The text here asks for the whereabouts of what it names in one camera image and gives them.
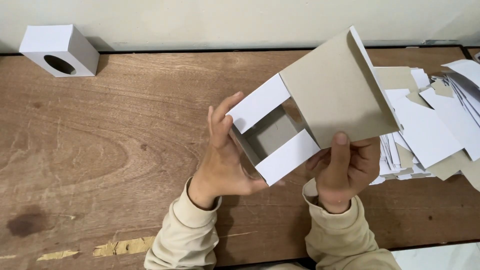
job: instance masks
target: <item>sweatshirt cuff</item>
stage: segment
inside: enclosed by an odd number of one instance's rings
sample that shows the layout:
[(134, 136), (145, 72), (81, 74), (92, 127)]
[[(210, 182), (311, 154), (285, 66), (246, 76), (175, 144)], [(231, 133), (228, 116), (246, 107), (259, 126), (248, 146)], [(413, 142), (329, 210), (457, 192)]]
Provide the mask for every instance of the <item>sweatshirt cuff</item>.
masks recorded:
[(341, 214), (330, 214), (318, 206), (318, 192), (315, 179), (303, 186), (303, 198), (309, 205), (310, 215), (319, 225), (328, 229), (346, 229), (353, 225), (359, 215), (359, 198), (351, 199), (350, 209)]
[(200, 228), (207, 225), (209, 222), (216, 222), (216, 210), (222, 203), (222, 197), (218, 197), (214, 202), (214, 209), (210, 211), (202, 210), (196, 207), (188, 197), (188, 187), (190, 186), (190, 177), (185, 184), (182, 194), (173, 203), (173, 213), (177, 219), (189, 228)]

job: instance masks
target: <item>hand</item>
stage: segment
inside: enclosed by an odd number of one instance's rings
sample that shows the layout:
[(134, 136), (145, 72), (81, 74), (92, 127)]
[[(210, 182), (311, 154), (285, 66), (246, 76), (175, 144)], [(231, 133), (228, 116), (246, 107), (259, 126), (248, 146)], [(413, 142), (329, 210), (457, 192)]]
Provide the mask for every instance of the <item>hand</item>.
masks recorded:
[(265, 181), (251, 177), (240, 164), (240, 152), (229, 131), (233, 118), (225, 115), (243, 99), (243, 93), (230, 96), (214, 111), (208, 108), (210, 140), (200, 168), (190, 183), (190, 200), (202, 209), (210, 209), (213, 201), (223, 195), (250, 195), (267, 188)]
[(379, 161), (379, 137), (349, 142), (345, 133), (338, 132), (332, 147), (308, 159), (306, 167), (312, 170), (319, 163), (326, 166), (315, 178), (318, 199), (328, 212), (339, 214), (347, 211), (350, 200), (378, 177)]

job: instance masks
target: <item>fingernail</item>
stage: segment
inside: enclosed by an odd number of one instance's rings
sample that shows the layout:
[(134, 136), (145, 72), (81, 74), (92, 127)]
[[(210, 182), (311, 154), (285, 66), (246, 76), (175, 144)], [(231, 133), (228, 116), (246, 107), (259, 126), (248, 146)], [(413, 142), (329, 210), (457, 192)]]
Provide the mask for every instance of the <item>fingernail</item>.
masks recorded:
[(343, 132), (340, 132), (335, 136), (335, 142), (338, 145), (346, 145), (347, 141), (348, 141), (347, 135)]

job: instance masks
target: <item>white wall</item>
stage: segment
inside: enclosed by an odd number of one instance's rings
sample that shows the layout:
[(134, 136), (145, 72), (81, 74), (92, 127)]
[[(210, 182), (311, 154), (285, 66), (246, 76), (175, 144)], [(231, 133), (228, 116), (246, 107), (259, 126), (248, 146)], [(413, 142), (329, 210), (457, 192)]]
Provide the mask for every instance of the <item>white wall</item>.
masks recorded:
[(0, 52), (72, 23), (98, 50), (313, 47), (352, 24), (366, 45), (480, 45), (479, 18), (480, 0), (3, 0)]

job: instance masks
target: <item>dark stain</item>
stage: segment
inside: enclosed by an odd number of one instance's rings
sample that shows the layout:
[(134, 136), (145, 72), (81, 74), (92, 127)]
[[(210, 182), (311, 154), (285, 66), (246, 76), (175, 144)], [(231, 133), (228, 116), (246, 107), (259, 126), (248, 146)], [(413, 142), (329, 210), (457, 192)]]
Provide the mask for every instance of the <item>dark stain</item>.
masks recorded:
[(13, 236), (26, 237), (34, 233), (52, 230), (48, 225), (48, 217), (38, 205), (25, 207), (23, 214), (9, 220), (7, 229)]
[(72, 258), (77, 259), (78, 257), (80, 257), (81, 254), (82, 254), (81, 252), (75, 253), (75, 254), (72, 255)]
[(37, 101), (37, 102), (34, 102), (32, 105), (33, 105), (33, 107), (35, 107), (36, 109), (39, 109), (39, 108), (42, 106), (42, 102)]

